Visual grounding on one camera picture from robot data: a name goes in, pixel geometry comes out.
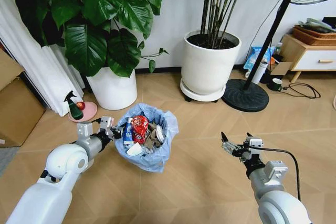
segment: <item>wooden cabinet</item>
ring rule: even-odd
[[[282,43],[280,54],[284,61],[292,62],[290,70],[297,72],[291,82],[302,71],[336,71],[336,46],[311,46],[291,35],[285,35]]]

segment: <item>green mug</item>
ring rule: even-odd
[[[267,87],[270,89],[270,90],[274,90],[274,91],[281,91],[282,89],[282,81],[280,79],[277,79],[277,78],[273,78],[271,80],[271,82],[269,84],[267,84]]]

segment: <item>green spray bottle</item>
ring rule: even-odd
[[[73,119],[75,119],[75,120],[82,119],[83,118],[83,112],[75,105],[75,103],[71,100],[71,97],[77,97],[77,96],[74,95],[72,90],[67,94],[64,101],[68,102],[70,113],[71,113]]]

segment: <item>red apple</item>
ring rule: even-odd
[[[76,103],[76,106],[77,106],[80,110],[85,109],[85,103],[84,103],[84,102],[77,102],[77,103]]]

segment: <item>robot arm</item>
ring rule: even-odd
[[[78,123],[78,139],[51,151],[45,170],[37,183],[25,191],[7,224],[62,223],[72,200],[71,191],[80,174],[114,139],[113,118],[103,116],[98,122],[100,129],[96,134],[93,134],[92,123]]]
[[[262,139],[248,134],[242,145],[236,145],[222,132],[222,148],[230,155],[239,157],[246,167],[246,175],[259,205],[259,216],[263,224],[311,224],[304,205],[297,198],[285,192],[282,179],[288,167],[282,161],[260,159]]]

